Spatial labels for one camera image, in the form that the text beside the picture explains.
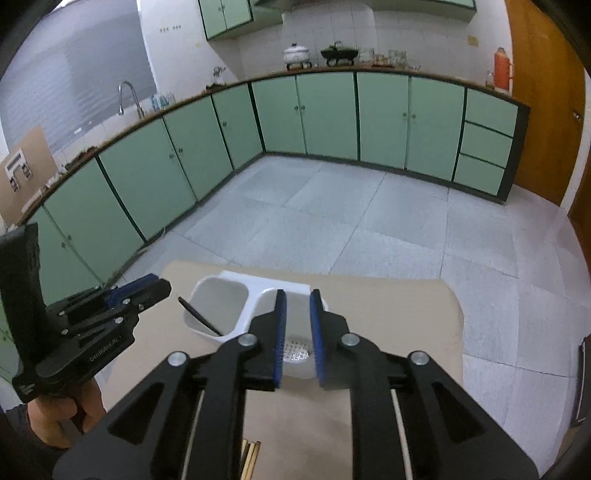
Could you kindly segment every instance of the green drawer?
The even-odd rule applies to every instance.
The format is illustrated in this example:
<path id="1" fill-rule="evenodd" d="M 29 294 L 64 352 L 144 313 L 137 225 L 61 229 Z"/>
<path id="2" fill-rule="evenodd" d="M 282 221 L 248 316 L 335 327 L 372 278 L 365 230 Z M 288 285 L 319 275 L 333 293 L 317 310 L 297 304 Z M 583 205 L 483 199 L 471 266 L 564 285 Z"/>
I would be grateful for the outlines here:
<path id="1" fill-rule="evenodd" d="M 464 124 L 461 153 L 481 158 L 505 168 L 513 139 L 486 128 Z"/>
<path id="2" fill-rule="evenodd" d="M 468 89 L 466 120 L 513 136 L 517 105 L 478 90 Z"/>
<path id="3" fill-rule="evenodd" d="M 460 155 L 457 159 L 455 183 L 482 192 L 497 195 L 505 170 L 472 157 Z"/>

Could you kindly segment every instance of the white pot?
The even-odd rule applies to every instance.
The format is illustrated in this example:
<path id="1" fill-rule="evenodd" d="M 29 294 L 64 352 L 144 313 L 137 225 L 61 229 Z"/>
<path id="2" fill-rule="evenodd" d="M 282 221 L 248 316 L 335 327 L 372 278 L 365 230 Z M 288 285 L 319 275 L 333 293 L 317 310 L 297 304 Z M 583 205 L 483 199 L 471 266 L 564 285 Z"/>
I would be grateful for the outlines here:
<path id="1" fill-rule="evenodd" d="M 306 47 L 298 45 L 297 43 L 292 43 L 291 47 L 287 47 L 283 51 L 283 62 L 286 65 L 305 61 L 310 61 L 310 50 Z"/>

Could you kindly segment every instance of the faucet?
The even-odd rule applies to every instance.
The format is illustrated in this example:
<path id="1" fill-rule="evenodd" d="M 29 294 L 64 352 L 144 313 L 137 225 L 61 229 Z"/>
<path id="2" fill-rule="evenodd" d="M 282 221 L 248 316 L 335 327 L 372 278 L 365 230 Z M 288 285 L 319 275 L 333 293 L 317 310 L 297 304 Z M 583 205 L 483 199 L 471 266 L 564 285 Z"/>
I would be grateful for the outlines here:
<path id="1" fill-rule="evenodd" d="M 145 117 L 144 110 L 142 110 L 142 108 L 139 105 L 138 95 L 135 93 L 135 88 L 127 80 L 124 80 L 119 84 L 119 114 L 123 115 L 123 85 L 129 86 L 129 88 L 131 89 L 131 93 L 134 96 L 135 107 L 138 109 L 138 116 L 140 118 Z"/>

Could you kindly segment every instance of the gray floor tile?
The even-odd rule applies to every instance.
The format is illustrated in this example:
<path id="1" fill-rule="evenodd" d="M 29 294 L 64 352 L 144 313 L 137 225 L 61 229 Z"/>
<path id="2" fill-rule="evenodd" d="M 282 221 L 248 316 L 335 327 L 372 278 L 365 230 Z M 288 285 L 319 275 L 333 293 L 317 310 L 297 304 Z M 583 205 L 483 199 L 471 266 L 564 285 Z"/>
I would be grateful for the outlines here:
<path id="1" fill-rule="evenodd" d="M 236 189 L 236 193 L 260 202 L 283 205 L 307 182 L 312 174 L 283 166 L 268 165 Z"/>
<path id="2" fill-rule="evenodd" d="M 462 355 L 464 389 L 499 424 L 509 410 L 515 367 Z"/>
<path id="3" fill-rule="evenodd" d="M 277 207 L 269 203 L 231 196 L 220 202 L 184 236 L 220 257 L 230 259 L 276 211 Z"/>
<path id="4" fill-rule="evenodd" d="M 517 366 L 569 376 L 572 318 L 568 300 L 519 282 Z"/>
<path id="5" fill-rule="evenodd" d="M 540 474 L 554 461 L 569 387 L 567 377 L 518 368 L 503 428 L 531 457 Z"/>
<path id="6" fill-rule="evenodd" d="M 445 243 L 447 201 L 384 177 L 359 226 L 405 242 L 440 251 Z"/>
<path id="7" fill-rule="evenodd" d="M 586 307 L 591 307 L 591 280 L 584 257 L 575 256 L 564 248 L 557 247 L 558 261 L 566 297 Z"/>
<path id="8" fill-rule="evenodd" d="M 367 169 L 357 177 L 320 171 L 286 206 L 355 226 L 383 178 L 383 172 Z"/>
<path id="9" fill-rule="evenodd" d="M 449 203 L 445 253 L 517 275 L 511 224 L 480 209 Z"/>
<path id="10" fill-rule="evenodd" d="M 355 227 L 282 208 L 232 261 L 303 273 L 328 273 Z"/>
<path id="11" fill-rule="evenodd" d="M 357 229 L 330 273 L 385 278 L 439 278 L 443 253 Z"/>
<path id="12" fill-rule="evenodd" d="M 449 189 L 447 199 L 450 203 L 459 203 L 466 207 L 478 208 L 496 217 L 507 218 L 507 211 L 504 205 L 481 199 L 469 193 L 460 192 L 460 190 Z"/>
<path id="13" fill-rule="evenodd" d="M 170 232 L 127 269 L 124 276 L 128 281 L 132 281 L 148 273 L 160 275 L 164 268 L 174 260 L 221 265 L 228 263 L 227 259 L 194 244 L 185 237 Z"/>
<path id="14" fill-rule="evenodd" d="M 513 226 L 519 279 L 564 297 L 564 282 L 556 247 L 536 230 Z"/>
<path id="15" fill-rule="evenodd" d="M 519 333 L 518 280 L 482 265 L 443 256 L 441 278 L 464 313 L 464 353 L 515 365 Z"/>

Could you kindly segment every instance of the tiled floor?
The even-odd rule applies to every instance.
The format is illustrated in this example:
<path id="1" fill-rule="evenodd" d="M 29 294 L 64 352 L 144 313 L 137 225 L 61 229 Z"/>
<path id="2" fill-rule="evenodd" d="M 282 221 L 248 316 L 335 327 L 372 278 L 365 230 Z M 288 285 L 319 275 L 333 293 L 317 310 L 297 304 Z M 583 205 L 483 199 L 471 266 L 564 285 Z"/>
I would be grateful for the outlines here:
<path id="1" fill-rule="evenodd" d="M 505 206 L 409 177 L 267 157 L 125 272 L 179 258 L 304 273 L 442 278 L 465 316 L 465 388 L 553 462 L 574 403 L 591 283 L 563 210 L 519 187 Z"/>

